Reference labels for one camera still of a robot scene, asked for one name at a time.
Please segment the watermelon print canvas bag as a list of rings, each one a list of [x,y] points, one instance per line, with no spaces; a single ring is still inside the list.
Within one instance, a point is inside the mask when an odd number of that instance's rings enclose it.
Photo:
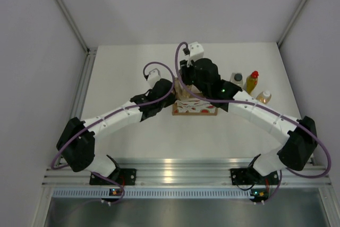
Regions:
[[[178,78],[175,78],[175,85],[180,84]],[[191,95],[187,100],[177,100],[172,107],[172,115],[202,115],[216,116],[218,108],[211,103],[200,100]]]

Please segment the grey cap clear bottle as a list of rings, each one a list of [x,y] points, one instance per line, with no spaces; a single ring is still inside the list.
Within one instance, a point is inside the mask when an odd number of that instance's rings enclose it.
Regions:
[[[244,83],[242,73],[232,73],[229,81],[243,89]]]

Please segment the red cap yellow bottle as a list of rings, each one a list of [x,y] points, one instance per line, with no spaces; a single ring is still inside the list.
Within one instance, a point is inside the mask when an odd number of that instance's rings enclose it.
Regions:
[[[246,79],[245,90],[248,94],[251,94],[258,83],[259,72],[253,71]]]

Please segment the white cap amber bottle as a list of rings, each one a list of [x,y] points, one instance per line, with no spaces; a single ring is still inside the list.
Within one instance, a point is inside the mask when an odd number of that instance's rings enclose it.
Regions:
[[[271,92],[269,90],[262,91],[257,97],[256,100],[263,104],[268,104],[271,100]]]
[[[187,100],[191,94],[187,92],[179,83],[175,85],[175,93],[177,100]]]

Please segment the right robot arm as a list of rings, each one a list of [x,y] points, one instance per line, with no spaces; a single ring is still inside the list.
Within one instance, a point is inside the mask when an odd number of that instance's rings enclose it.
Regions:
[[[218,67],[208,58],[180,61],[179,75],[185,85],[194,85],[217,108],[238,115],[274,137],[280,146],[254,157],[245,175],[259,183],[272,172],[289,168],[302,171],[314,152],[317,142],[315,122],[309,117],[286,119],[265,104],[251,97],[241,87],[223,80]]]

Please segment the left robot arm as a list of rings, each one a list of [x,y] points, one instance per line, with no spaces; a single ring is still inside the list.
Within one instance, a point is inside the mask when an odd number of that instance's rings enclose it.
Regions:
[[[154,117],[175,103],[174,84],[159,79],[146,93],[136,95],[121,107],[92,119],[70,119],[56,145],[73,172],[95,172],[108,184],[116,183],[121,168],[109,155],[95,152],[108,135],[130,125]]]

